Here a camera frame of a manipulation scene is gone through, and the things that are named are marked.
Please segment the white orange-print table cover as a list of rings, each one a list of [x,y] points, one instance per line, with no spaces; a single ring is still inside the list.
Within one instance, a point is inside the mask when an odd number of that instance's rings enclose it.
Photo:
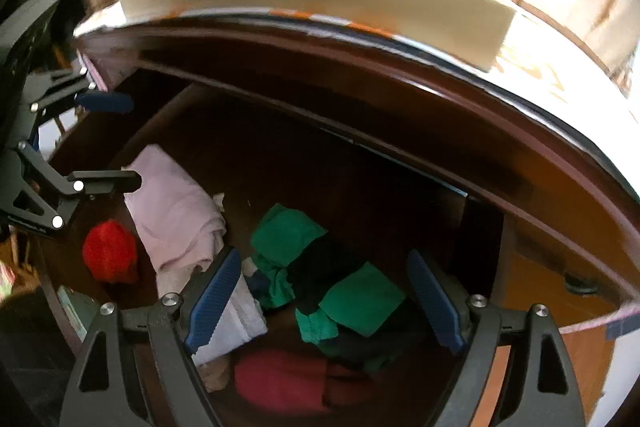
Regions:
[[[393,43],[405,44],[412,50],[423,51],[465,72],[474,72],[506,92],[533,103],[535,107],[555,117],[556,121],[552,127],[559,131],[563,138],[590,153],[608,172],[624,182],[626,187],[637,191],[639,121],[632,115],[620,91],[606,80],[597,66],[589,64],[585,54],[574,50],[557,31],[543,28],[541,23],[518,9],[514,10],[515,14],[506,38],[487,72],[420,44],[363,31]],[[264,12],[230,10],[128,20],[118,0],[89,16],[88,20],[75,28],[74,34],[80,37],[100,29],[131,27],[136,23],[187,20],[215,15],[263,15],[294,20],[293,17]],[[341,29],[360,30],[318,20],[303,21],[327,24],[332,32]]]

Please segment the white underwear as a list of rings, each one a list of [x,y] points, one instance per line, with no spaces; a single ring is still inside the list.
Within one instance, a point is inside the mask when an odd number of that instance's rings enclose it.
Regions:
[[[202,366],[228,355],[268,331],[262,308],[250,292],[246,280],[256,274],[255,262],[247,258],[242,261],[241,269],[242,275],[224,308],[212,339],[192,355],[195,366]]]

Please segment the dark wooden drawer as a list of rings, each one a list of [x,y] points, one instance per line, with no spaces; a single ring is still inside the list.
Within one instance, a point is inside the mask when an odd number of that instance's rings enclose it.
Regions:
[[[189,395],[216,426],[472,423],[501,210],[231,94],[152,72],[116,94],[130,109],[87,95],[53,162],[140,187],[38,244],[54,285],[116,305],[87,381],[132,381],[160,425]]]

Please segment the dark red garment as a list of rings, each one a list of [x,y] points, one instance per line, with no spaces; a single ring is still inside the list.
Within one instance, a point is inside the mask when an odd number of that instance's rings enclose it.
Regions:
[[[326,358],[276,348],[248,351],[235,363],[238,395],[264,412],[320,415],[372,400],[378,385]]]

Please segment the brown garment in drawer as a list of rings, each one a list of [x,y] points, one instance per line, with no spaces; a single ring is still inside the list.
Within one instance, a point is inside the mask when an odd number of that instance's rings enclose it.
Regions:
[[[221,391],[229,384],[231,378],[230,355],[209,361],[198,367],[198,375],[208,393]]]

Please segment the pale pink garment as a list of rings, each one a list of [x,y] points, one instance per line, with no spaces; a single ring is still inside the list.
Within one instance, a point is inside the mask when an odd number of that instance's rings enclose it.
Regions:
[[[125,205],[155,271],[157,294],[178,293],[222,251],[226,221],[216,199],[159,146],[146,146],[129,168],[142,184],[125,195]]]

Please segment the bright red cloth ball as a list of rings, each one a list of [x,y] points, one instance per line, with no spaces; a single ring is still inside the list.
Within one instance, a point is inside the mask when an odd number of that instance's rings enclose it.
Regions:
[[[82,260],[101,283],[133,284],[138,280],[136,238],[116,220],[101,222],[88,232]]]

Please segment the green and black garment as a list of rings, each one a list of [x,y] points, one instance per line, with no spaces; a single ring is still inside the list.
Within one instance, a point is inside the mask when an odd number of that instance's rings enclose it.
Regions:
[[[304,343],[367,372],[400,355],[411,324],[406,248],[365,227],[326,230],[280,204],[250,245],[250,291],[267,310],[292,308]]]

